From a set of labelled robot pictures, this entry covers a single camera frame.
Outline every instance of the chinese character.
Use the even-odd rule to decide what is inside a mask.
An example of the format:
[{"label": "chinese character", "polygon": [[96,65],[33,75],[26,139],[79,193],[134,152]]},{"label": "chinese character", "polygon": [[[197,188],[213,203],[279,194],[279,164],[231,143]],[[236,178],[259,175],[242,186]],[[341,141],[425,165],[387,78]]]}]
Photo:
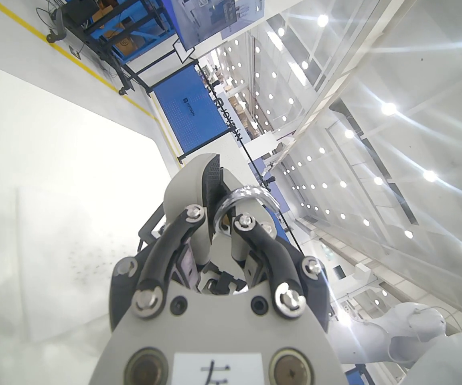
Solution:
[{"label": "chinese character", "polygon": [[229,371],[231,368],[229,366],[225,367],[215,367],[215,360],[212,360],[209,367],[201,367],[201,372],[208,371],[208,378],[204,385],[220,385],[222,383],[227,383],[227,379],[211,379],[213,372],[225,372]]}]

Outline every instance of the white label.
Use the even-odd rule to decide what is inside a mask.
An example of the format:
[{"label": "white label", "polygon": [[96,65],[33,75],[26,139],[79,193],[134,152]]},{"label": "white label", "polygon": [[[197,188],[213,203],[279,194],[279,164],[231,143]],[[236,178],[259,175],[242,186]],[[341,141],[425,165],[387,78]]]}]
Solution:
[{"label": "white label", "polygon": [[174,354],[172,385],[264,385],[260,353]]}]

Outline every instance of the yellow floor line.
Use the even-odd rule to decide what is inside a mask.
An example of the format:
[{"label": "yellow floor line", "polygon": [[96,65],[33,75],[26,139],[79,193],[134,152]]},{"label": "yellow floor line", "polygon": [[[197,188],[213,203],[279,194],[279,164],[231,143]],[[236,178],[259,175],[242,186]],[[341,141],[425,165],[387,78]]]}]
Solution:
[{"label": "yellow floor line", "polygon": [[[154,93],[152,93],[151,99],[152,99],[152,102],[154,103],[154,105],[156,106],[156,110],[158,111],[158,114],[160,115],[161,119],[164,120],[164,119],[163,119],[163,116],[162,116],[162,112],[163,112],[163,111],[162,111],[161,108],[159,107],[159,104],[160,104],[160,103],[158,102],[158,99],[156,98],[156,95],[155,95]],[[172,136],[172,134],[171,134],[171,132],[170,132],[170,128],[167,128],[167,127],[166,127],[165,129],[167,130],[167,132],[168,132],[168,134],[169,134],[169,136],[170,136],[170,139],[172,140],[172,143],[173,143],[174,146],[176,147],[176,150],[179,151],[179,154],[183,154],[183,150],[179,147],[178,142],[177,142],[177,141],[174,139],[174,137]]]},{"label": "yellow floor line", "polygon": [[[35,35],[37,38],[39,38],[40,40],[42,40],[43,42],[47,43],[48,45],[52,46],[55,50],[57,50],[61,55],[63,55],[64,57],[68,58],[69,60],[71,60],[71,62],[75,63],[77,66],[79,66],[80,68],[82,68],[83,70],[85,70],[88,74],[92,75],[94,78],[96,78],[99,82],[101,82],[102,84],[106,85],[108,88],[110,88],[112,91],[115,91],[115,92],[119,92],[119,90],[117,88],[115,88],[110,82],[108,82],[106,79],[104,79],[104,77],[102,77],[101,75],[98,75],[97,73],[95,73],[92,69],[88,68],[87,66],[85,66],[83,63],[81,63],[81,61],[79,59],[77,59],[76,57],[74,57],[72,54],[68,53],[67,51],[65,51],[61,46],[57,45],[57,44],[50,44],[49,42],[47,42],[46,40],[46,36],[41,33],[38,29],[34,28],[33,26],[31,26],[28,22],[26,22],[25,20],[23,20],[22,18],[20,18],[19,16],[17,16],[13,11],[11,11],[10,9],[8,9],[7,7],[5,7],[3,4],[0,3],[0,11],[1,13],[7,15],[9,18],[11,18],[12,20],[14,20],[16,23],[20,24],[20,26],[22,26],[23,28],[27,29],[29,32],[31,32],[33,35]],[[161,122],[154,116],[152,115],[151,113],[149,113],[145,108],[143,108],[140,104],[136,103],[133,99],[131,99],[130,97],[128,97],[127,95],[124,96],[124,99],[126,101],[128,101],[128,103],[134,105],[136,108],[138,108],[138,110],[140,110],[141,112],[147,114],[151,119],[153,119],[154,121],[156,121],[156,123],[158,123],[158,126],[160,127],[160,130],[163,132],[163,135],[165,136],[165,140],[167,141],[168,143],[168,146],[170,147],[170,150],[172,152],[172,155],[174,156],[174,159],[176,160],[176,162],[178,163],[178,166],[181,167],[181,164],[179,163],[178,161],[178,158],[176,156],[176,152],[174,151],[174,149],[172,148],[172,145],[170,144],[170,141],[169,139],[167,138],[167,134],[165,133],[165,130],[163,129],[163,126],[161,125]]]}]

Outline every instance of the black hole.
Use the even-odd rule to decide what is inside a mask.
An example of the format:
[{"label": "black hole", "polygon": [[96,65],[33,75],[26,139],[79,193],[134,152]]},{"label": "black hole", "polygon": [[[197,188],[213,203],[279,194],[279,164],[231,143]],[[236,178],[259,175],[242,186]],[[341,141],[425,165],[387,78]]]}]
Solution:
[{"label": "black hole", "polygon": [[258,295],[252,299],[251,308],[255,314],[262,316],[268,312],[268,303],[264,297]]},{"label": "black hole", "polygon": [[175,297],[170,303],[170,312],[174,316],[181,316],[188,307],[188,301],[182,295]]}]

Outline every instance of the brand logo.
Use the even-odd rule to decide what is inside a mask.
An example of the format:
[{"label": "brand logo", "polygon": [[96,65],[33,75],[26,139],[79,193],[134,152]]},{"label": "brand logo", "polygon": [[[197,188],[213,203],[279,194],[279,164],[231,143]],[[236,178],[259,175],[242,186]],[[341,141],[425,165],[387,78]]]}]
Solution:
[{"label": "brand logo", "polygon": [[192,116],[195,116],[195,112],[194,112],[194,109],[192,108],[192,106],[190,105],[190,103],[188,102],[188,99],[187,98],[183,98],[183,103],[186,104],[186,106],[188,107],[188,109],[190,110],[190,114]]}]

